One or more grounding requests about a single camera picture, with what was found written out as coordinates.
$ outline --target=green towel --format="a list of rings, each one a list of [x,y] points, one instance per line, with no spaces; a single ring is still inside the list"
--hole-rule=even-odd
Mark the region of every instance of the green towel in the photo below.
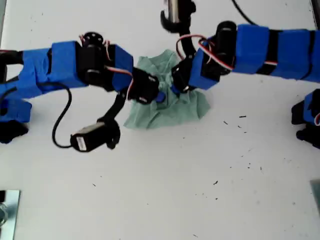
[[[137,67],[154,76],[160,82],[159,89],[166,95],[162,103],[153,101],[149,105],[143,105],[136,101],[124,126],[129,129],[155,129],[167,126],[198,121],[208,110],[208,104],[204,94],[198,91],[189,91],[180,94],[179,97],[171,90],[173,78],[171,69],[178,64],[179,60],[175,52],[165,50],[161,55],[148,58],[139,58]]]

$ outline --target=blue tape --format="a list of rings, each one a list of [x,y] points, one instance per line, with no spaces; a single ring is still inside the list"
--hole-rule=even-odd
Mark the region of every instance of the blue tape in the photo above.
[[[314,46],[311,54],[312,70],[304,80],[320,83],[320,31],[315,31]]]
[[[1,109],[7,109],[5,115],[0,115],[0,122],[6,123],[15,120],[19,123],[30,122],[31,103],[20,99],[5,99],[1,104]]]
[[[311,102],[312,102],[312,97],[313,97],[313,92],[308,94],[304,98],[304,107],[303,107],[303,119],[310,123],[310,124],[315,124],[315,118],[312,116],[311,109],[309,108]]]
[[[127,53],[118,45],[115,45],[114,55],[115,55],[114,57],[115,68],[124,69],[129,71],[130,73],[133,72],[134,58],[129,53]],[[115,91],[120,92],[122,89],[129,87],[131,81],[132,81],[131,76],[127,74],[115,72],[112,78],[112,85]]]
[[[213,85],[217,84],[218,81],[202,76],[203,59],[204,52],[199,48],[192,61],[189,85],[199,89],[208,90]]]
[[[233,72],[255,74],[263,66],[268,53],[269,35],[267,27],[248,24],[238,26]]]
[[[76,44],[76,41],[65,41],[52,44],[51,73],[48,75],[50,82],[59,82],[69,88],[87,86],[78,78]]]
[[[278,64],[271,76],[301,79],[309,71],[310,32],[286,30],[278,34]]]

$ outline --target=white surface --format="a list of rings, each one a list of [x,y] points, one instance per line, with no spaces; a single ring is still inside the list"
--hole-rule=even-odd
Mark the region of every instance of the white surface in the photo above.
[[[308,0],[238,3],[255,22],[271,28],[315,27]],[[162,0],[7,4],[6,49],[48,47],[93,30],[137,63],[138,56],[174,49],[177,38],[160,25]],[[223,20],[244,23],[230,0],[198,0],[191,31],[208,36]],[[320,239],[309,183],[320,178],[320,151],[297,140],[301,127],[290,123],[291,107],[317,87],[230,74],[206,92],[212,110],[200,122],[151,131],[122,127],[115,150],[103,146],[90,154],[51,142],[52,126],[67,101],[64,91],[33,99],[28,135],[0,146],[0,189],[22,191],[15,239]],[[59,142],[94,123],[114,97],[94,87],[73,90]],[[117,118],[120,125],[129,110],[127,103]]]

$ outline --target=red and white wire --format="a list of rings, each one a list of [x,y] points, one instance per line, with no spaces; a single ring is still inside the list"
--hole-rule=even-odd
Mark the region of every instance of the red and white wire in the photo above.
[[[109,45],[110,45],[110,41],[109,41],[109,40],[105,40],[104,43],[103,43],[103,45],[105,46],[105,49],[106,49],[106,58],[107,58],[109,61],[111,61],[111,58],[110,58],[110,56],[109,56],[109,50],[108,50]]]
[[[80,41],[82,44],[84,44],[85,42],[85,36],[84,35],[79,35],[79,38],[80,38]],[[105,40],[103,43],[102,43],[104,46],[105,46],[105,49],[106,49],[106,58],[111,61],[110,59],[110,55],[109,55],[109,45],[110,45],[110,41],[109,40]]]
[[[114,73],[119,73],[119,74],[126,74],[126,75],[129,75],[131,77],[131,82],[130,82],[130,85],[128,87],[128,91],[126,92],[126,99],[128,99],[128,96],[129,96],[129,92],[130,92],[130,89],[132,88],[132,85],[134,83],[134,78],[133,78],[133,75],[131,72],[129,72],[128,70],[125,70],[125,69],[121,69],[121,68],[117,68],[117,67],[113,67],[113,66],[107,66],[105,65],[104,66],[107,70],[109,70],[110,72],[114,72]]]
[[[179,37],[179,39],[176,41],[175,43],[175,49],[176,49],[176,53],[179,55],[179,57],[181,58],[181,60],[185,59],[185,57],[181,54],[180,50],[179,50],[179,42],[182,39],[187,39],[187,38],[201,38],[201,39],[207,39],[205,36],[201,35],[201,34],[185,34],[182,35],[181,37]]]
[[[315,116],[315,118],[314,118],[314,125],[316,125],[317,127],[320,126],[320,112],[319,112],[318,115]]]

